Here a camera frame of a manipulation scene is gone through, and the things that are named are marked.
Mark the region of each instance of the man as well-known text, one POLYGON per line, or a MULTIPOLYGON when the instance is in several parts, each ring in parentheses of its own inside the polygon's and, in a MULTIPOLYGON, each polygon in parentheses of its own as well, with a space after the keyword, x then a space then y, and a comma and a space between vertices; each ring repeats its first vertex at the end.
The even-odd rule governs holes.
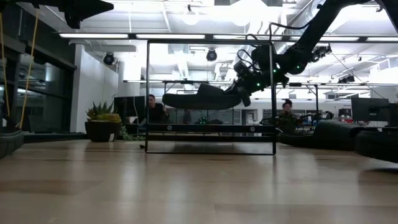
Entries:
POLYGON ((156 103, 155 96, 150 94, 149 96, 149 122, 150 123, 164 123, 168 120, 169 114, 167 113, 166 107, 161 103, 156 103))
POLYGON ((277 126, 285 134, 292 134, 296 130, 297 117, 291 111, 293 103, 289 99, 285 99, 285 103, 282 105, 283 112, 278 114, 277 126))
POLYGON ((183 124, 190 124, 192 122, 191 118, 191 111, 190 110, 184 110, 184 117, 182 118, 182 123, 183 124))

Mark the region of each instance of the fluorescent light fixture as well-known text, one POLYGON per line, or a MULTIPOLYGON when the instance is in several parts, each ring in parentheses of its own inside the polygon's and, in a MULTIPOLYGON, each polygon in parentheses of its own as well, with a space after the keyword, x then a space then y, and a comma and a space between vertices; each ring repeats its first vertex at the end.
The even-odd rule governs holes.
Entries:
POLYGON ((204 46, 189 46, 189 50, 203 51, 207 50, 207 47, 204 46))
MULTIPOLYGON (((287 44, 288 46, 292 46, 292 45, 295 44, 295 42, 286 42, 286 44, 287 44)), ((318 47, 327 47, 327 46, 329 46, 329 44, 328 44, 328 43, 317 43, 317 46, 318 46, 318 47)))
POLYGON ((128 34, 60 34, 62 38, 71 39, 127 39, 128 34))
POLYGON ((359 37, 322 37, 320 41, 357 41, 359 37))
MULTIPOLYGON (((125 80, 128 83, 147 83, 146 80, 125 80)), ((161 80, 149 80, 149 83, 163 83, 161 80)))
MULTIPOLYGON (((269 40, 268 35, 256 35, 259 40, 269 40)), ((246 40, 246 35, 214 35, 216 40, 246 40)), ((248 40, 254 40, 253 37, 248 37, 248 40)), ((282 40, 281 36, 272 36, 272 40, 282 40)))
POLYGON ((398 42, 398 37, 368 37, 366 41, 398 42))
POLYGON ((227 81, 210 81, 209 84, 232 84, 232 82, 227 82, 227 81))
POLYGON ((138 39, 204 39, 201 34, 137 34, 138 39))
MULTIPOLYGON (((301 37, 300 36, 293 36, 290 37, 289 40, 299 40, 301 37)), ((359 37, 322 37, 320 41, 324 42, 334 42, 334 41, 357 41, 359 37)))

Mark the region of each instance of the succulent plant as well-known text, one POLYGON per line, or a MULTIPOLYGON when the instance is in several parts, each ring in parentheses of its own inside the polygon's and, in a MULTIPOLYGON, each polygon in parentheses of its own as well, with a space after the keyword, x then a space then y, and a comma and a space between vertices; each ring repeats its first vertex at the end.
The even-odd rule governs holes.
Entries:
POLYGON ((117 114, 116 108, 112 111, 113 102, 111 106, 108 107, 107 103, 105 102, 104 105, 101 106, 99 103, 98 106, 95 105, 93 102, 93 107, 90 108, 86 113, 88 116, 88 121, 110 121, 115 123, 120 123, 121 118, 117 114))

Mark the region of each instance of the computer monitor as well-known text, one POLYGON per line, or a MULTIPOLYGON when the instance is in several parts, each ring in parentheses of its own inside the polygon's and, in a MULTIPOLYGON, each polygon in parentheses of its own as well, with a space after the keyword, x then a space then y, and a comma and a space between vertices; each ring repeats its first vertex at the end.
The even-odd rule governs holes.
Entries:
POLYGON ((144 96, 115 97, 114 106, 117 108, 123 123, 125 122, 125 119, 127 117, 138 117, 139 120, 144 119, 145 116, 144 96))
POLYGON ((338 117, 342 118, 343 116, 352 116, 351 109, 339 109, 338 110, 338 117))
POLYGON ((378 98, 352 98, 353 120, 389 121, 389 102, 378 98))

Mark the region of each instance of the white wall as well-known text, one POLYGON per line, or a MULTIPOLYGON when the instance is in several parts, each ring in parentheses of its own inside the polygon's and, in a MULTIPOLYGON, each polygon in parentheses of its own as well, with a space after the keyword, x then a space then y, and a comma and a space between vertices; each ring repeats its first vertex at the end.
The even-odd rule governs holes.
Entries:
POLYGON ((93 106, 93 101, 96 105, 112 102, 119 75, 88 54, 82 45, 76 45, 75 65, 78 69, 73 77, 70 131, 85 133, 86 111, 93 106))
POLYGON ((139 96, 140 84, 139 83, 124 83, 123 80, 140 80, 141 66, 132 67, 131 62, 120 62, 118 67, 119 80, 118 80, 118 96, 139 96))

